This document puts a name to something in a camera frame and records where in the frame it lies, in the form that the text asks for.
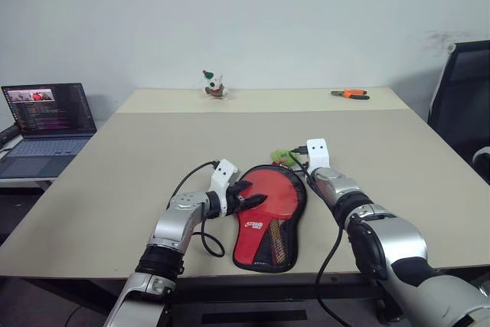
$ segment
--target beige tabletop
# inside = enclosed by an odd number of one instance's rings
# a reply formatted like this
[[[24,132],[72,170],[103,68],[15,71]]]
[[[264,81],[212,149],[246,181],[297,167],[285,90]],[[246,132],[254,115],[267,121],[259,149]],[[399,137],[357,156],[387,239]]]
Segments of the beige tabletop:
[[[0,275],[127,277],[169,195],[195,166],[226,158],[245,172],[270,162],[275,149],[318,137],[327,140],[332,167],[355,178],[373,201],[421,230],[434,267],[490,264],[487,184],[388,89],[370,89],[372,96],[388,96],[384,108],[374,97],[354,101],[333,96],[333,104],[351,108],[332,107],[325,94],[325,111],[204,113],[203,108],[170,113],[149,103],[139,107],[141,112],[134,112],[135,107],[129,112],[126,107],[145,93],[170,96],[175,91],[137,91],[104,125],[0,247]],[[261,93],[270,100],[276,95]],[[235,98],[242,96],[237,91]],[[374,109],[366,109],[366,103]],[[182,100],[177,105],[185,104]],[[204,169],[182,190],[206,191],[210,176],[211,169]],[[231,259],[235,218],[208,221],[207,230],[223,242],[227,255],[211,257],[196,237],[185,254],[184,276],[253,274]],[[299,222],[299,256],[289,272],[318,272],[336,232],[326,207],[309,192]],[[344,239],[329,271],[355,270]]]
[[[369,100],[332,96],[338,89],[231,90],[225,100],[199,90],[136,90],[118,113],[281,113],[392,110],[408,106],[389,88],[370,88]]]

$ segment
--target laptop keyboard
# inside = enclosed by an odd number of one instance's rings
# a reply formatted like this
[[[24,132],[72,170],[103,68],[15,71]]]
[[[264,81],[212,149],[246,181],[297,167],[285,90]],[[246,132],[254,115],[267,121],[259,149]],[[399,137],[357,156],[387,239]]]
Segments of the laptop keyboard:
[[[76,155],[88,139],[48,139],[22,141],[8,156],[69,156]]]

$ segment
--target orange pliers handle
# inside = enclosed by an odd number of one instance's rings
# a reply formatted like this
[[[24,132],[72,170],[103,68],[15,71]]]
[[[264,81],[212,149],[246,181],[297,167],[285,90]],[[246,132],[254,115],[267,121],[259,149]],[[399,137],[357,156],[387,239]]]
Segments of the orange pliers handle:
[[[368,92],[366,90],[344,90],[344,93],[348,93],[349,95],[365,95]]]
[[[345,99],[369,100],[367,91],[364,90],[343,90],[330,92],[333,96],[344,97]]]

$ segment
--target cable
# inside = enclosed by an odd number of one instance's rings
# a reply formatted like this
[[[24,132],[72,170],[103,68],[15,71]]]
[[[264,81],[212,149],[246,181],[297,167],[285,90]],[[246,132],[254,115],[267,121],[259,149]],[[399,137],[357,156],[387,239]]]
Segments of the cable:
[[[184,185],[184,183],[187,181],[187,179],[189,179],[195,172],[201,170],[202,168],[205,168],[206,166],[213,166],[214,168],[216,168],[218,165],[219,165],[219,161],[209,161],[209,162],[205,162],[204,164],[202,165],[199,165],[197,168],[193,169],[192,171],[190,171],[181,181],[180,183],[178,183],[177,185],[177,188],[175,188],[174,192],[171,194],[171,198],[173,198],[178,190],[181,188],[182,185]],[[168,202],[167,204],[167,209],[170,207],[170,201]],[[204,230],[204,227],[205,227],[205,224],[206,224],[206,218],[204,217],[204,208],[202,208],[202,222],[201,222],[201,231],[195,231],[194,233],[192,233],[192,235],[201,235],[201,242],[202,242],[202,245],[204,247],[205,250],[207,250],[207,252],[213,256],[213,257],[218,257],[218,258],[221,258],[221,257],[224,257],[224,247],[223,247],[223,244],[216,238],[214,237],[213,235],[211,234],[208,234],[206,233],[206,231]],[[216,253],[214,252],[206,243],[206,237],[211,239],[213,242],[216,243],[216,245],[219,246],[220,250],[221,250],[221,253]]]
[[[197,168],[195,168],[194,170],[192,170],[191,172],[189,172],[182,180],[180,183],[178,183],[177,185],[177,188],[175,188],[174,192],[171,194],[171,197],[174,197],[178,190],[181,188],[182,185],[184,185],[185,181],[187,179],[189,179],[195,172],[201,170],[202,168],[205,168],[206,166],[208,165],[212,165],[214,168],[216,168],[220,163],[218,161],[208,161],[208,162],[205,162],[204,164],[202,165],[199,165]]]
[[[291,152],[289,152],[289,156],[291,157],[291,159],[294,160],[294,162],[300,168],[302,168],[302,171],[306,175],[306,182],[308,183],[308,186],[312,189],[312,191],[315,192],[316,195],[318,195],[320,197],[320,199],[322,199],[322,201],[326,204],[327,208],[330,209],[331,206],[329,205],[329,203],[327,201],[327,198],[325,198],[325,196],[320,192],[320,190],[316,186],[316,183],[313,180],[312,176],[308,173],[308,171],[301,164],[301,162],[299,162],[299,160],[297,160]],[[335,243],[334,243],[333,247],[330,249],[330,252],[328,252],[327,257],[325,258],[325,260],[322,263],[322,266],[320,267],[320,271],[316,275],[316,279],[315,279],[315,294],[316,294],[316,299],[318,300],[318,303],[323,308],[323,310],[325,310],[333,319],[335,319],[338,323],[340,323],[344,327],[351,327],[351,325],[349,325],[346,321],[344,321],[342,318],[340,318],[337,314],[335,314],[330,308],[328,308],[326,306],[326,304],[323,302],[322,297],[320,295],[320,281],[322,279],[322,275],[325,272],[325,269],[327,268],[328,263],[330,262],[330,260],[334,256],[335,252],[337,251],[337,248],[338,248],[338,246],[339,246],[339,244],[340,244],[340,242],[342,240],[342,234],[343,233],[344,233],[344,231],[339,226],[338,227],[337,240],[335,240]]]
[[[330,252],[328,253],[328,256],[325,258],[325,260],[322,263],[322,266],[320,267],[320,271],[316,275],[315,279],[315,294],[316,294],[316,299],[318,300],[318,303],[320,306],[325,310],[333,319],[335,319],[338,323],[343,325],[344,327],[351,327],[344,319],[340,318],[337,314],[335,314],[330,308],[326,306],[326,304],[322,300],[322,296],[320,295],[320,280],[322,279],[322,275],[325,272],[325,268],[327,268],[328,263],[330,260],[333,258],[335,251],[337,251],[338,245],[340,244],[342,240],[342,234],[344,231],[342,230],[341,227],[338,227],[338,235],[337,235],[337,240],[334,243],[334,246],[330,249]]]
[[[71,317],[73,317],[73,316],[74,316],[74,314],[75,314],[76,312],[78,312],[78,310],[80,310],[80,309],[82,309],[82,308],[83,308],[83,306],[78,306],[77,308],[75,308],[75,309],[73,310],[73,312],[72,312],[72,313],[71,313],[71,314],[68,316],[67,321],[64,323],[64,327],[67,327],[67,326],[68,326],[68,323],[70,322]]]
[[[213,256],[213,257],[216,257],[216,258],[222,258],[224,257],[224,247],[223,247],[223,244],[216,238],[214,237],[213,235],[211,234],[208,234],[207,232],[204,231],[204,225],[206,224],[206,219],[203,218],[202,222],[201,222],[201,231],[195,231],[194,233],[192,233],[192,235],[201,235],[201,241],[202,241],[202,245],[204,247],[205,250],[207,250],[207,252]],[[221,250],[221,253],[216,253],[215,251],[213,251],[206,243],[206,237],[210,238],[213,242],[216,243],[216,245],[219,246],[220,250]]]
[[[289,168],[289,170],[291,170],[292,172],[301,172],[302,174],[305,173],[305,170],[308,169],[308,162],[305,162],[304,164],[301,164],[301,166],[299,166],[300,168],[298,169],[295,169],[295,168]]]

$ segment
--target black office chair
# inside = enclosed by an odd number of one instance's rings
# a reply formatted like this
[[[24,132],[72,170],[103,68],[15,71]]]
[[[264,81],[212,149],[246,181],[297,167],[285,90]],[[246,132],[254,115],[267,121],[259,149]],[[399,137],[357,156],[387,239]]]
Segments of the black office chair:
[[[490,184],[490,41],[454,44],[427,122]]]
[[[0,245],[2,245],[8,238],[8,234],[0,234]]]

